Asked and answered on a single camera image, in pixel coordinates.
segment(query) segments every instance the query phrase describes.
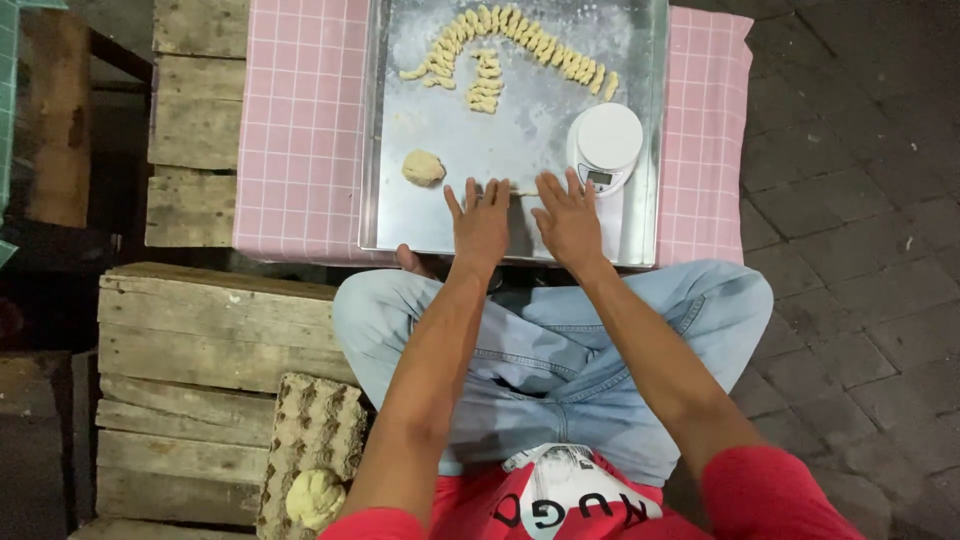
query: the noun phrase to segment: kitchen scale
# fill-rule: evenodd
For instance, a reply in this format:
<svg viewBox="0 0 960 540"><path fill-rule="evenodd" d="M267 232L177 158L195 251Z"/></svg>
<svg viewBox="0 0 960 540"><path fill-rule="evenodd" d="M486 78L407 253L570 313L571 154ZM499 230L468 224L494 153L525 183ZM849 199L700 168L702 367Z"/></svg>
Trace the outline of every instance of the kitchen scale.
<svg viewBox="0 0 960 540"><path fill-rule="evenodd" d="M581 112L566 136L566 159L580 184L593 181L597 197L610 195L630 180L643 145L643 127L636 114L604 103Z"/></svg>

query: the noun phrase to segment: hand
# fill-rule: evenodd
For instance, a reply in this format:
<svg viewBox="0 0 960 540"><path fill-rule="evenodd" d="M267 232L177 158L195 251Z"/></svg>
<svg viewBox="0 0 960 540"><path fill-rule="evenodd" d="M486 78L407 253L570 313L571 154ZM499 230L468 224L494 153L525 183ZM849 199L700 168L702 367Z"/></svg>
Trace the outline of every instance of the hand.
<svg viewBox="0 0 960 540"><path fill-rule="evenodd" d="M606 258L593 182L587 181L586 192L581 193L577 173L567 167L565 174L566 192L553 173L543 171L537 176L537 191L546 210L530 211L537 218L537 228L550 255L577 277L595 261Z"/></svg>
<svg viewBox="0 0 960 540"><path fill-rule="evenodd" d="M510 181L490 179L481 199L476 181L468 178L464 209L460 208L460 202L449 185L444 186L444 198L453 216L454 267L462 265L489 280L493 268L503 260L510 245L507 231Z"/></svg>

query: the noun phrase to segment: stone pavement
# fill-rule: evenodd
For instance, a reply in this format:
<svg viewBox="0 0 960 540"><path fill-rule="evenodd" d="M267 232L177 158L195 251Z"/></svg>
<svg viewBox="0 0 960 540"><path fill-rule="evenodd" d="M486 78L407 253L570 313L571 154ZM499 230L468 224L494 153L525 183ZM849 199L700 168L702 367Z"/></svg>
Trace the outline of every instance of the stone pavement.
<svg viewBox="0 0 960 540"><path fill-rule="evenodd" d="M746 264L776 298L734 400L960 538L960 2L683 0L756 19Z"/></svg>

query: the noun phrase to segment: pink checkered tablecloth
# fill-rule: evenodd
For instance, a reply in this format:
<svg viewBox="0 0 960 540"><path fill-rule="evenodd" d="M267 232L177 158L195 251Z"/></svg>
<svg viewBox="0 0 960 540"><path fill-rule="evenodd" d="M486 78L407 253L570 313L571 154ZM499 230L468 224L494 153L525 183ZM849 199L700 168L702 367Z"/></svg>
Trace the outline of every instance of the pink checkered tablecloth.
<svg viewBox="0 0 960 540"><path fill-rule="evenodd" d="M357 247L369 0L252 0L233 246L269 261L387 265ZM742 262L748 18L670 10L658 266Z"/></svg>

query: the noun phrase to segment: light blue jeans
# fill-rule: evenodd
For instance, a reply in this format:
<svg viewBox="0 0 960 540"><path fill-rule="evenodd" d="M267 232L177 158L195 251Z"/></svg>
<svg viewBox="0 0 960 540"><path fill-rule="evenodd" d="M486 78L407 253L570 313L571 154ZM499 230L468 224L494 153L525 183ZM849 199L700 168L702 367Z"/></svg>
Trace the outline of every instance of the light blue jeans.
<svg viewBox="0 0 960 540"><path fill-rule="evenodd" d="M763 276L738 264L698 260L624 281L730 392L773 308ZM377 409L414 323L441 286L402 270L372 270L350 277L337 292L334 330ZM680 457L583 289L493 295L440 474L458 476L472 465L556 442L590 446L627 478L657 487Z"/></svg>

